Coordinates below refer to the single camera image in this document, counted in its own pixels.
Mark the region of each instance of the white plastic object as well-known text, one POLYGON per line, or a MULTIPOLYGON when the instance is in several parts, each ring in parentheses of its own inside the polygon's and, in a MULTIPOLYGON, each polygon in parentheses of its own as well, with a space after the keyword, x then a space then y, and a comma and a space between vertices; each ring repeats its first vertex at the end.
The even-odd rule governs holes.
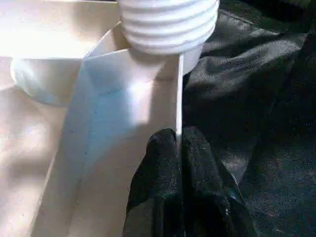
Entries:
POLYGON ((0 55, 29 96, 66 106, 82 58, 118 21, 116 2, 0 2, 0 55))
POLYGON ((82 62, 31 237, 121 236, 130 182, 148 139, 172 128, 180 143, 183 73, 200 48, 149 55, 124 48, 119 29, 82 62))
POLYGON ((219 0, 118 0, 124 34, 136 49, 177 54, 213 33, 219 0))

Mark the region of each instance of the black fabric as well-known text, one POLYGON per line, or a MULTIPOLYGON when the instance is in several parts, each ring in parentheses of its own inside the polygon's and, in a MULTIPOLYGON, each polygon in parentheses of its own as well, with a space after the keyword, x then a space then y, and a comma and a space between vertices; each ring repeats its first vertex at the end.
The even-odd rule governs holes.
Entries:
POLYGON ((182 154, 170 130, 151 138, 125 237, 316 236, 315 1, 274 29, 221 7, 184 78, 182 154))
POLYGON ((311 26, 307 34, 272 32, 222 11, 186 76, 184 124, 202 131, 235 177, 258 236, 316 236, 311 26))
POLYGON ((254 237, 237 185, 195 127, 154 134, 131 183, 124 237, 254 237))
POLYGON ((303 9, 289 4, 282 0, 244 0, 255 7, 260 8, 270 17, 284 20, 295 21, 303 14, 303 9))

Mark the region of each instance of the ribbed plastic part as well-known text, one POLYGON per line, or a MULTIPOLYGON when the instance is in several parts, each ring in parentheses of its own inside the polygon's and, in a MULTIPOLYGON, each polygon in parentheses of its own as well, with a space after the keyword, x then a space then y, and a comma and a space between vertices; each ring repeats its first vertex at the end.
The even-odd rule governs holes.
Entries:
POLYGON ((177 54, 213 33, 218 0, 118 0, 124 34, 136 49, 177 54))

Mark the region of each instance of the black glove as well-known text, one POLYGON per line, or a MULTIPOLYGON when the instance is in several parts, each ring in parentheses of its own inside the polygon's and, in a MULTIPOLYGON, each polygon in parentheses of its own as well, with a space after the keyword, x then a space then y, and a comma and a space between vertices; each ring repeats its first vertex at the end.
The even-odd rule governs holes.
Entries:
POLYGON ((124 237, 257 236, 234 179, 194 127, 154 134, 131 183, 124 237))

